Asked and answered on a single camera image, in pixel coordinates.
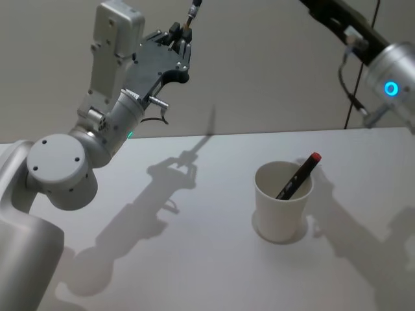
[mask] red marker cap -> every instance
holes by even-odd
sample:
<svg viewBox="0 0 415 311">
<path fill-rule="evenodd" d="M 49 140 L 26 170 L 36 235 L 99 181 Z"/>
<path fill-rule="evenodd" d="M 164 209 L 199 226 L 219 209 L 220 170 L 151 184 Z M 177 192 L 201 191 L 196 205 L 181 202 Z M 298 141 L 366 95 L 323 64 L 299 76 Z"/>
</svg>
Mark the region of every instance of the red marker cap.
<svg viewBox="0 0 415 311">
<path fill-rule="evenodd" d="M 322 156 L 321 156 L 320 154 L 318 154 L 317 152 L 313 153 L 313 154 L 311 155 L 311 157 L 312 157 L 315 161 L 317 161 L 317 162 L 320 162 L 320 161 L 321 161 L 321 159 L 322 159 Z"/>
</svg>

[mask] cup rim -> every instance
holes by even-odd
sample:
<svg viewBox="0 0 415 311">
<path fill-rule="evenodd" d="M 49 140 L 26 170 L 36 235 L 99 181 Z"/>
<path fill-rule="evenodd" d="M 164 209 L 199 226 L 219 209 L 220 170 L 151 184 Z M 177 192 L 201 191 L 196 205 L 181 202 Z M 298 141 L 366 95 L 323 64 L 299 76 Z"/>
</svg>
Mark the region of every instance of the cup rim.
<svg viewBox="0 0 415 311">
<path fill-rule="evenodd" d="M 265 165 L 269 165 L 269 164 L 272 164 L 272 163 L 288 163 L 288 164 L 294 164 L 294 165 L 297 165 L 298 167 L 300 167 L 301 165 L 299 165 L 299 164 L 297 164 L 297 163 L 294 163 L 294 162 L 288 162 L 288 161 L 273 161 L 273 162 L 268 162 L 268 163 L 265 163 L 264 165 L 261 165 L 257 170 L 256 170 L 256 172 L 255 172 L 255 176 L 254 176 L 254 184 L 255 184 L 255 188 L 263 195 L 263 196 L 265 196 L 266 198 L 268 198 L 268 199 L 270 199 L 270 200 L 272 200 L 272 201 L 275 201 L 275 202 L 282 202 L 282 203 L 288 203 L 288 202 L 290 202 L 290 203 L 295 203 L 295 202 L 298 202 L 298 201 L 301 201 L 301 200 L 304 200 L 306 197 L 308 197 L 311 193 L 312 193 L 312 191 L 314 190 L 314 178 L 313 178 L 313 175 L 311 174 L 310 176 L 309 176 L 309 178 L 310 178 L 310 180 L 311 180 L 311 187 L 310 187 L 310 190 L 306 193 L 306 194 L 304 194 L 303 196 L 301 196 L 301 197 L 299 197 L 299 198 L 296 198 L 296 199 L 294 199 L 294 200 L 279 200 L 279 199 L 276 199 L 276 198 L 273 198 L 273 197 L 271 197 L 271 196 L 269 196 L 268 194 L 266 194 L 266 193 L 264 193 L 259 187 L 258 187 L 258 184 L 257 184 L 257 174 L 258 174 L 258 171 L 261 169 L 261 168 L 263 168 Z"/>
</svg>

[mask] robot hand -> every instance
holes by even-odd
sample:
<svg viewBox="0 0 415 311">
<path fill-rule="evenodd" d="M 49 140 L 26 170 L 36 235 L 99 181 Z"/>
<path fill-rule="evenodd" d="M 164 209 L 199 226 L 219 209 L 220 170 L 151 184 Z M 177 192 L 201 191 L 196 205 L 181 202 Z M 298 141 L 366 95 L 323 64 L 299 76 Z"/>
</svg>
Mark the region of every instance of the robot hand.
<svg viewBox="0 0 415 311">
<path fill-rule="evenodd" d="M 158 30 L 147 36 L 133 55 L 125 88 L 144 109 L 149 104 L 161 108 L 161 114 L 169 105 L 155 96 L 170 82 L 186 83 L 189 80 L 192 30 L 174 23 L 168 32 Z"/>
</svg>

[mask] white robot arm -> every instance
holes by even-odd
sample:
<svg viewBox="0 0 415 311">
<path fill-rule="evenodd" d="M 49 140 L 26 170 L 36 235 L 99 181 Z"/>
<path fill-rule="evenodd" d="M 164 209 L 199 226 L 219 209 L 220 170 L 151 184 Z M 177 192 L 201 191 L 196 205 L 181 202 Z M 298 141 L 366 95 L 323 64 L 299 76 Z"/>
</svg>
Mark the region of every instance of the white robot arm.
<svg viewBox="0 0 415 311">
<path fill-rule="evenodd" d="M 63 231 L 29 215 L 37 193 L 74 211 L 97 193 L 94 168 L 107 165 L 142 122 L 165 84 L 189 79 L 192 30 L 201 1 L 183 26 L 142 40 L 144 17 L 121 1 L 98 6 L 91 85 L 68 134 L 19 141 L 0 157 L 0 310 L 35 311 L 64 249 Z"/>
</svg>

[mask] table surface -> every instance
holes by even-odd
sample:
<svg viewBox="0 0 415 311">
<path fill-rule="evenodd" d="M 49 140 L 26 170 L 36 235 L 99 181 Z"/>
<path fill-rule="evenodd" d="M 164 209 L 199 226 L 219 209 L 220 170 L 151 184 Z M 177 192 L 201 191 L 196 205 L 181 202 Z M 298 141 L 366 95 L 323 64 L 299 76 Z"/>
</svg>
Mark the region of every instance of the table surface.
<svg viewBox="0 0 415 311">
<path fill-rule="evenodd" d="M 314 151 L 307 234 L 265 242 L 252 227 L 255 171 Z M 405 129 L 133 139 L 96 175 L 82 210 L 36 198 L 31 213 L 65 231 L 40 311 L 414 310 Z"/>
</svg>

